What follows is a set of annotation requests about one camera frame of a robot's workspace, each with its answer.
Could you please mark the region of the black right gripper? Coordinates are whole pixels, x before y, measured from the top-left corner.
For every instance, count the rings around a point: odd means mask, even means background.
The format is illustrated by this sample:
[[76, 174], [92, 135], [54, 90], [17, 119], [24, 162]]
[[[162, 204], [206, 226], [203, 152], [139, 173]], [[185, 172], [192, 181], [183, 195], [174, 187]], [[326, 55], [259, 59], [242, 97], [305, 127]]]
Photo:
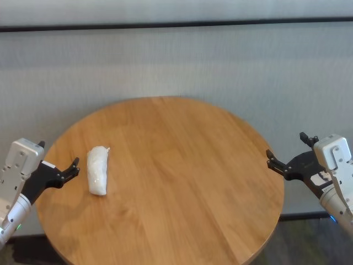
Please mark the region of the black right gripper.
[[[318, 137], [309, 137], [305, 132], [300, 132], [300, 140], [309, 147], [318, 142]], [[323, 189], [332, 184], [331, 176], [322, 167], [313, 151], [304, 152], [294, 157], [289, 163], [278, 160], [271, 150], [266, 150], [267, 166], [269, 169], [283, 176], [285, 180], [302, 181], [311, 192], [320, 199]]]

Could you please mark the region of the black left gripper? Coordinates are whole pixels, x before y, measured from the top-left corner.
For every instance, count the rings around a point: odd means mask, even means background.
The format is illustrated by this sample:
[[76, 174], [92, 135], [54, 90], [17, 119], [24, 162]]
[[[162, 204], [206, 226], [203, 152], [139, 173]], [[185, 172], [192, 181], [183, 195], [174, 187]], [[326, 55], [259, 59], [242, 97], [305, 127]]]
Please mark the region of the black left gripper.
[[[45, 141], [40, 141], [38, 145], [44, 148]], [[41, 161], [38, 168], [25, 181], [22, 195], [33, 205], [45, 189], [62, 188], [64, 181], [70, 181], [78, 176], [80, 171], [78, 164], [79, 158], [76, 157], [66, 170], [60, 171], [56, 166]]]

